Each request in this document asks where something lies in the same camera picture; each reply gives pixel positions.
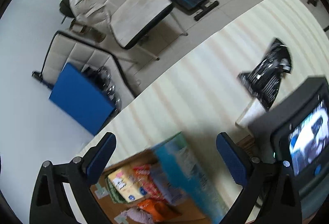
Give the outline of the yellow tissue pack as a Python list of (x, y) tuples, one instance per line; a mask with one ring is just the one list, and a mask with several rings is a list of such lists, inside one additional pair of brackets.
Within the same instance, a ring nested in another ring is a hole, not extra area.
[(149, 194), (138, 181), (133, 166), (130, 164), (117, 168), (108, 174), (107, 178), (128, 203), (149, 198)]

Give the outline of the blue foam mat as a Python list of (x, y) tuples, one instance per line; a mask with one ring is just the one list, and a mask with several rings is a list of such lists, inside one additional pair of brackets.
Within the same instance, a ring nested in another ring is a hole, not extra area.
[(49, 100), (92, 135), (114, 111), (114, 103), (94, 83), (67, 63), (59, 74)]

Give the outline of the cardboard box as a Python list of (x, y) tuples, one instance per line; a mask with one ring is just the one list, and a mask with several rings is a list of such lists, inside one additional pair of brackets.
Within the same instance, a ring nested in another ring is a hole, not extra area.
[(183, 134), (179, 133), (121, 162), (113, 162), (103, 171), (98, 183), (91, 187), (96, 201), (112, 223), (138, 223), (120, 214), (131, 207), (138, 207), (139, 202), (148, 198), (127, 204), (113, 203), (106, 188), (105, 178), (126, 164), (134, 167), (156, 163), (160, 164), (169, 182), (181, 188), (189, 198), (178, 206), (171, 206), (164, 200), (164, 203), (175, 208), (182, 216), (154, 223), (220, 223), (222, 221), (229, 208), (208, 179)]

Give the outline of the pink plush cloth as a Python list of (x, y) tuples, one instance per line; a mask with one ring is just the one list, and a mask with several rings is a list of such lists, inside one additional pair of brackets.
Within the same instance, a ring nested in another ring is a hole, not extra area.
[(131, 207), (120, 214), (122, 217), (129, 217), (135, 222), (143, 224), (154, 224), (154, 220), (151, 214), (141, 210), (138, 207)]

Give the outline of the orange snack bag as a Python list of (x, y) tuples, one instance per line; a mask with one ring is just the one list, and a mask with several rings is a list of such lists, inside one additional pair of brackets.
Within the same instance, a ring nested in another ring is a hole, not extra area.
[(149, 213), (154, 222), (164, 222), (182, 216), (175, 208), (163, 201), (145, 199), (138, 203), (139, 209)]

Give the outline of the white chair with jacket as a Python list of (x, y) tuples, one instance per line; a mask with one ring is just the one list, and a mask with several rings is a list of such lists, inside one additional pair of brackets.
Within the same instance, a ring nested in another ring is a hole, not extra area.
[(173, 14), (174, 4), (170, 0), (126, 0), (111, 16), (111, 31), (116, 42), (124, 50), (136, 47), (144, 54), (158, 61), (160, 58), (144, 49), (141, 41), (162, 20), (170, 15), (181, 29), (188, 33)]

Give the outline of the green snack bag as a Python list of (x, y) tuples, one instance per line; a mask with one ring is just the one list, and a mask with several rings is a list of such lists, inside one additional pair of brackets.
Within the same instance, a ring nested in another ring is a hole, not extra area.
[(117, 191), (117, 189), (113, 186), (110, 179), (108, 177), (105, 178), (106, 182), (106, 188), (110, 195), (111, 200), (113, 203), (119, 203), (119, 204), (127, 204), (127, 201), (124, 199), (124, 197)]

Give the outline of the white quilted chair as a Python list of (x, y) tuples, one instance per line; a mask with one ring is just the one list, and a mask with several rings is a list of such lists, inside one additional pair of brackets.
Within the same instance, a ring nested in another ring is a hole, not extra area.
[(122, 107), (127, 107), (137, 97), (118, 57), (92, 40), (64, 30), (58, 30), (53, 35), (42, 68), (33, 71), (32, 77), (52, 89), (67, 63), (81, 72), (88, 67), (94, 70), (107, 67), (115, 90), (122, 99)]

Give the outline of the blue tissue pack with bear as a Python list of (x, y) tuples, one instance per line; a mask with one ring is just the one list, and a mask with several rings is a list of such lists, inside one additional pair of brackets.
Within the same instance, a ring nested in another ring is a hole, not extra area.
[(189, 198), (181, 188), (175, 187), (169, 182), (159, 163), (151, 166), (150, 177), (165, 200), (171, 206), (183, 204)]

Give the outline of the red snack bag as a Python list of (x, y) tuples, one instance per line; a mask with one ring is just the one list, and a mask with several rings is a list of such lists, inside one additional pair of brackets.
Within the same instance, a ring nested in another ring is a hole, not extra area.
[(164, 201), (165, 198), (158, 187), (155, 185), (151, 177), (150, 164), (144, 164), (140, 166), (134, 166), (133, 172), (141, 187), (150, 195), (151, 198), (157, 201)]

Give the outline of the black snack bag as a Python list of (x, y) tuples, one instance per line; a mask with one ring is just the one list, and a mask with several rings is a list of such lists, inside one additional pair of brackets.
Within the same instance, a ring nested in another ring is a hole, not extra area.
[(257, 98), (265, 110), (269, 110), (279, 93), (285, 74), (292, 71), (292, 60), (288, 47), (274, 38), (262, 61), (250, 72), (237, 76), (252, 97)]

